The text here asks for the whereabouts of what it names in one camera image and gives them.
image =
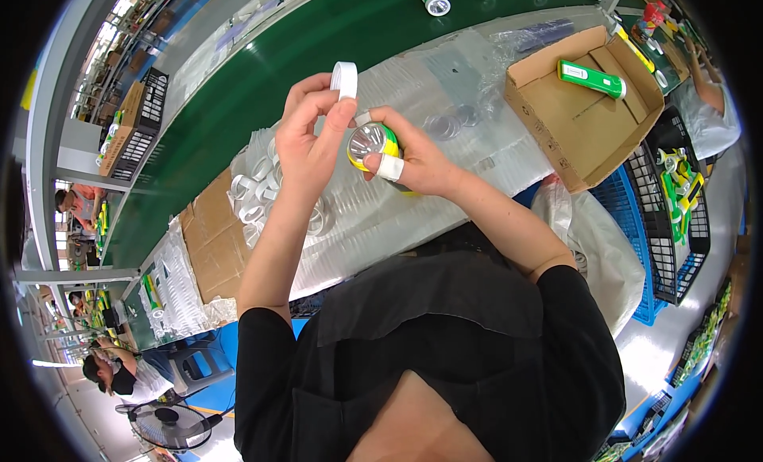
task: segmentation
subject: white plastic bag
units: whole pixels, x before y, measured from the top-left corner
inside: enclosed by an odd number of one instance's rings
[[[639,307],[646,278],[644,266],[623,231],[590,193],[570,196],[558,180],[543,181],[531,208],[557,235],[570,217],[567,246],[585,257],[583,275],[612,337],[616,337]],[[581,259],[576,260],[580,268]]]

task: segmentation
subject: white shirt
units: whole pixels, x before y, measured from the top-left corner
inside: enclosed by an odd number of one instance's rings
[[[127,371],[127,369],[122,367],[120,371]],[[141,359],[137,362],[133,393],[118,394],[118,396],[132,404],[143,404],[155,400],[173,387],[174,385],[164,379],[155,367]]]
[[[707,70],[702,69],[705,81],[710,82]],[[671,99],[681,113],[686,131],[691,138],[697,159],[709,158],[736,143],[742,134],[739,115],[731,99],[729,87],[725,83],[711,83],[723,91],[723,110],[721,114],[697,95],[693,79],[681,83],[671,93]]]

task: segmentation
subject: orange shirt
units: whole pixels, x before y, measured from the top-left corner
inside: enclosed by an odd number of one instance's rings
[[[103,197],[106,194],[106,191],[102,188],[97,188],[96,186],[86,186],[84,184],[73,184],[70,192],[73,190],[79,192],[82,195],[82,198],[87,200],[94,200],[96,196]],[[89,216],[80,217],[78,215],[81,214],[82,204],[82,199],[80,199],[79,195],[75,193],[74,202],[72,203],[72,215],[76,217],[77,220],[79,220],[79,223],[81,223],[84,228],[87,228],[89,223],[92,224],[88,218]]]

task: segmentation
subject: plastic stool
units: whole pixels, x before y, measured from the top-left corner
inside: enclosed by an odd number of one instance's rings
[[[208,340],[196,341],[189,348],[185,348],[168,355],[169,362],[172,364],[176,374],[176,392],[180,396],[186,396],[191,392],[204,389],[217,381],[223,381],[226,377],[233,376],[236,372],[234,368],[228,368],[224,371],[217,366],[215,358],[212,357],[212,350],[208,347],[211,342]],[[194,361],[194,354],[201,354],[205,362],[209,365],[212,373],[209,376],[204,376],[198,367],[196,361]],[[183,367],[184,363],[188,365],[188,370]],[[177,384],[177,377],[183,382],[183,386],[186,387],[182,390],[181,385]]]

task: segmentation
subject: gray floor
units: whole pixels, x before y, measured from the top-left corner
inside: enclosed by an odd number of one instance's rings
[[[249,1],[209,0],[184,28],[172,36],[153,66],[161,72],[174,76],[196,48]]]
[[[742,147],[729,148],[713,169],[705,198],[711,223],[711,253],[681,306],[668,305],[654,326],[631,319],[617,336],[630,413],[650,394],[661,390],[678,362],[689,333],[715,299],[736,246],[745,195]]]

